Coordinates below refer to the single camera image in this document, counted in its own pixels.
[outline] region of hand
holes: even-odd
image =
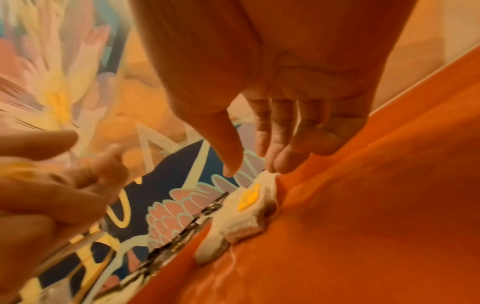
[[[47,255],[102,218],[127,180],[115,146],[76,169],[49,172],[34,162],[76,141],[74,132],[0,136],[0,303],[15,297]],[[5,174],[18,164],[24,169]]]
[[[239,93],[268,171],[343,146],[366,123],[415,2],[130,0],[172,110],[210,142],[227,176],[243,161],[226,111]]]

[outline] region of orange bed sheet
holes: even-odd
[[[197,266],[206,231],[130,301],[479,303],[480,48],[277,184],[267,231]]]

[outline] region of orange cloth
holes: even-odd
[[[264,234],[204,267],[186,258],[188,273],[177,261],[132,303],[479,303],[479,67],[477,49],[279,179]],[[183,280],[168,300],[166,276]]]

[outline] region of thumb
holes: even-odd
[[[197,115],[174,111],[175,114],[202,135],[223,162],[223,175],[232,177],[244,160],[240,136],[230,121],[226,110],[215,114]]]
[[[74,131],[25,132],[0,135],[0,156],[46,160],[68,151],[77,142]]]

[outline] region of yellow curved line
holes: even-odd
[[[110,207],[107,207],[106,213],[111,218],[111,221],[115,225],[117,225],[117,227],[125,228],[130,224],[132,209],[130,208],[129,197],[127,196],[127,192],[124,189],[120,191],[120,194],[118,195],[118,197],[120,198],[121,207],[123,209],[123,221],[119,220],[117,215],[114,213],[114,211]]]

